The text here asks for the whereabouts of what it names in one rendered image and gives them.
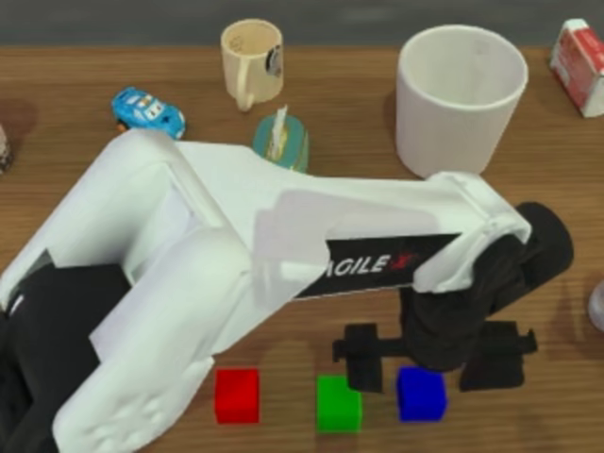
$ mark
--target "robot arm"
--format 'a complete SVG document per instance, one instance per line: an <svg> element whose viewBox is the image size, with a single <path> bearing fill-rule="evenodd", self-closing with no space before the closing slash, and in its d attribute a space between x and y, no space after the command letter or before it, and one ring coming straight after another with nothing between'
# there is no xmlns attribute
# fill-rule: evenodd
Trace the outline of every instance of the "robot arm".
<svg viewBox="0 0 604 453"><path fill-rule="evenodd" d="M553 243L572 256L545 211L535 221L478 176L305 176L244 146L131 130L0 277L0 448L135 451L176 421L215 354L320 295L408 296L402 341L336 342L352 367L409 351L443 367L443 338L476 336L569 264L544 271Z"/></svg>

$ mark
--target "gray wall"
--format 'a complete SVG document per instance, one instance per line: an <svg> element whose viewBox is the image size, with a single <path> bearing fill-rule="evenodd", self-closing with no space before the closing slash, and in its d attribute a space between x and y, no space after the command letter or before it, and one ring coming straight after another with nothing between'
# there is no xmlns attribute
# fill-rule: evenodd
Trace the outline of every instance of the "gray wall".
<svg viewBox="0 0 604 453"><path fill-rule="evenodd" d="M0 44L213 44L243 17L275 22L288 43L400 44L466 23L550 44L571 17L604 36L604 0L0 0Z"/></svg>

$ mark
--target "red cube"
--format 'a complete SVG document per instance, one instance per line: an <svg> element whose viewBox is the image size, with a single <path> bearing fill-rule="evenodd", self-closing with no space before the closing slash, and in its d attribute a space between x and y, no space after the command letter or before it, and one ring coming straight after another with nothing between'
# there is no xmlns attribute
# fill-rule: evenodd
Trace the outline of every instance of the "red cube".
<svg viewBox="0 0 604 453"><path fill-rule="evenodd" d="M214 413L219 424L260 421L260 377L257 369L216 370Z"/></svg>

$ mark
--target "red and white box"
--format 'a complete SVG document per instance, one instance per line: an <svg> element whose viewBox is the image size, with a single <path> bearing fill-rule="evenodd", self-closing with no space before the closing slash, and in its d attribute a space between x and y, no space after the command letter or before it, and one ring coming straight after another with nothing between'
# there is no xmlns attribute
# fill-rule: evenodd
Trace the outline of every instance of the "red and white box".
<svg viewBox="0 0 604 453"><path fill-rule="evenodd" d="M549 65L585 118L604 114L604 42L587 22L564 23Z"/></svg>

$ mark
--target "wooden table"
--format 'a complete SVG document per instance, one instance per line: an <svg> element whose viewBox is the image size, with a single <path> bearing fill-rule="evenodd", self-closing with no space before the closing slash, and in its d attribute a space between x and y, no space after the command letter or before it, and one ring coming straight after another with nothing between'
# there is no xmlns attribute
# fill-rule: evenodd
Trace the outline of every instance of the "wooden table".
<svg viewBox="0 0 604 453"><path fill-rule="evenodd" d="M223 86L216 49L2 49L0 123L17 147L0 178L0 264L6 265L115 136L109 101L127 84L180 106L187 138L250 143L261 117L284 103L308 127L310 172L325 176L410 178L393 146L396 48L290 48L286 88L275 102L240 114ZM546 68L544 49L526 49L530 83L484 177L508 200L537 200L568 224L576 260L570 271L504 310L498 319L533 327L539 353L513 391L460 394L447 375L449 409L436 425L401 425L384 362L386 395L364 397L359 435L314 428L314 377L342 373L331 342L351 322L379 322L397 334L393 292L291 305L218 357L218 365L258 366L262 423L219 427L213 378L186 415L144 451L600 453L604 445L604 334L585 315L604 278L604 120L584 120Z"/></svg>

